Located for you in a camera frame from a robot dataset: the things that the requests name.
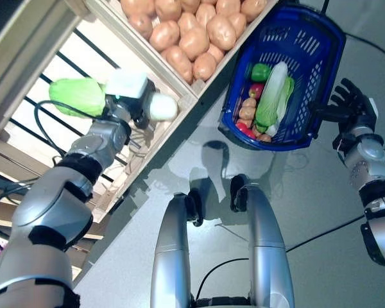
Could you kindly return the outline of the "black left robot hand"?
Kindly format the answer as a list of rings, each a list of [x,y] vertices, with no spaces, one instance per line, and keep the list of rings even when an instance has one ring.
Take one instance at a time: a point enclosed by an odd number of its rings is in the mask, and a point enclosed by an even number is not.
[[[135,94],[125,92],[122,94],[105,93],[105,109],[107,113],[119,120],[129,123],[130,120],[140,129],[146,129],[150,120],[145,111],[147,102],[152,98],[156,88],[154,83],[147,79]]]

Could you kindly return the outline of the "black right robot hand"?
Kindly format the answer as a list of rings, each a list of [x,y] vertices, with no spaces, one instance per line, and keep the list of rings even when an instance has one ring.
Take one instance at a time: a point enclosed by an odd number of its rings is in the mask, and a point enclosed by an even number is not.
[[[349,79],[343,78],[331,95],[331,105],[310,104],[315,119],[338,124],[341,133],[356,126],[365,126],[375,131],[377,113],[368,96]]]

